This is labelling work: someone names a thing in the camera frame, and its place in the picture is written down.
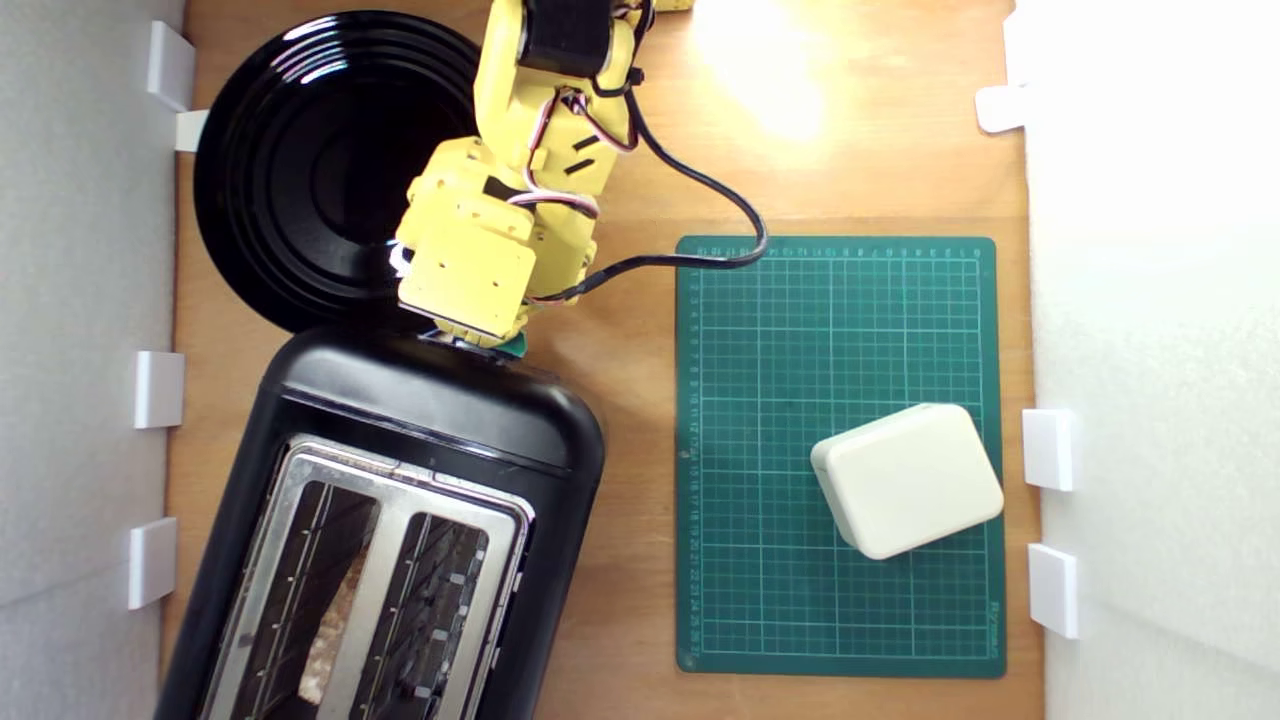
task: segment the white bracket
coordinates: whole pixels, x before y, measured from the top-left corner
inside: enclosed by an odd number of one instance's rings
[[[1080,637],[1080,591],[1075,556],[1033,543],[1027,546],[1032,620],[1068,639]]]
[[[129,610],[173,592],[178,582],[178,519],[161,518],[129,530]]]
[[[1027,484],[1071,492],[1080,471],[1080,442],[1069,410],[1023,410],[1023,470]]]
[[[1005,18],[1005,82],[983,87],[974,95],[978,127],[987,133],[998,133],[1027,124],[1030,91],[1028,85],[1034,73],[1036,45],[1032,22],[1027,9],[1014,10]]]
[[[186,355],[138,352],[134,370],[133,427],[145,430],[180,425],[186,382]]]
[[[205,132],[209,110],[188,110],[174,117],[178,119],[178,132],[173,149],[178,152],[195,152],[200,147],[200,133]]]
[[[147,92],[174,113],[186,113],[191,109],[195,86],[196,47],[172,27],[152,20]]]

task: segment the white wall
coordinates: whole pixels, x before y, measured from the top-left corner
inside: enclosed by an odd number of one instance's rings
[[[148,23],[182,0],[0,4],[0,719],[148,717],[159,607],[125,610],[128,528],[163,515],[132,429],[137,350],[173,325],[173,114]]]
[[[1019,8],[1037,402],[1083,430],[1048,719],[1280,717],[1280,9]]]

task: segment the black plate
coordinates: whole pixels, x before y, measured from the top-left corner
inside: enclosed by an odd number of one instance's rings
[[[435,146],[476,135],[480,49],[413,15],[360,10],[282,33],[209,111],[195,201],[214,264],[291,332],[424,325],[398,309],[387,241]]]

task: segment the green cutting mat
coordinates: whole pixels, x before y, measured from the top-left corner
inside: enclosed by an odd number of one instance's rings
[[[749,245],[686,237],[680,250]],[[1000,473],[995,245],[776,238],[750,268],[680,270],[677,305],[680,666],[1002,675],[1002,519],[868,560],[840,539],[809,465],[824,437],[955,402]]]

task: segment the wooden table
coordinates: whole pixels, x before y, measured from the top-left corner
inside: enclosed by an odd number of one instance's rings
[[[483,0],[388,1],[481,37]],[[189,0],[197,106],[276,32],[351,0]],[[675,662],[673,277],[648,270],[532,325],[529,360],[603,400],[609,462],[543,689],[539,717],[982,717],[1043,715],[1043,647],[1028,619],[1021,480],[1032,404],[1021,137],[986,137],[973,92],[1002,82],[1010,0],[698,0],[663,15],[640,64],[646,115],[680,158],[751,199],[776,233],[969,233],[1000,249],[1009,542],[1009,675],[997,682],[686,675]],[[178,161],[175,345],[187,419],[173,433],[168,512],[180,520],[165,653],[268,359],[285,340],[223,283],[200,242],[189,156]],[[600,260],[669,251],[686,233],[748,227],[723,200],[639,152],[603,199]]]

